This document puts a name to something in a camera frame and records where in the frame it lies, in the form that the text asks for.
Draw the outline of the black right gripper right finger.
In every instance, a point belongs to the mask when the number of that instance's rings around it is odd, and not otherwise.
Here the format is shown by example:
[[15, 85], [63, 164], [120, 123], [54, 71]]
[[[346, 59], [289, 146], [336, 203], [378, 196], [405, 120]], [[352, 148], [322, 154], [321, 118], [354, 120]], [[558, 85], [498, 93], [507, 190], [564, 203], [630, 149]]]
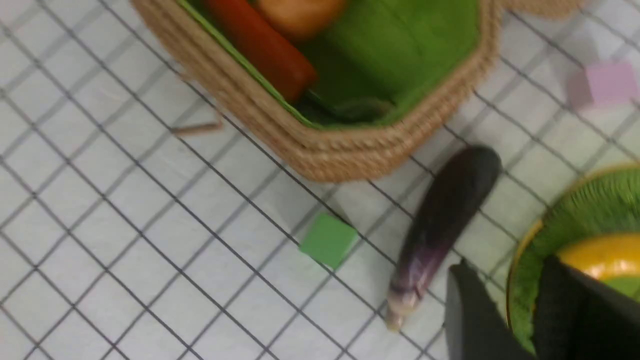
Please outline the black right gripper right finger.
[[637, 360], [640, 307], [589, 275], [547, 257], [533, 312], [540, 360]]

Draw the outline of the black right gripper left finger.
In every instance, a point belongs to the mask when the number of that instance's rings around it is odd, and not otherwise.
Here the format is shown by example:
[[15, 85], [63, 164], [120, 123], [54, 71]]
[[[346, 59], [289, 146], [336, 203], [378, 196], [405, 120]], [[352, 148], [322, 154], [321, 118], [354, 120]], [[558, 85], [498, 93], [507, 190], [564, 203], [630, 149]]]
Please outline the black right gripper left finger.
[[507, 329], [478, 274], [466, 261], [446, 278], [446, 348], [450, 360], [534, 360]]

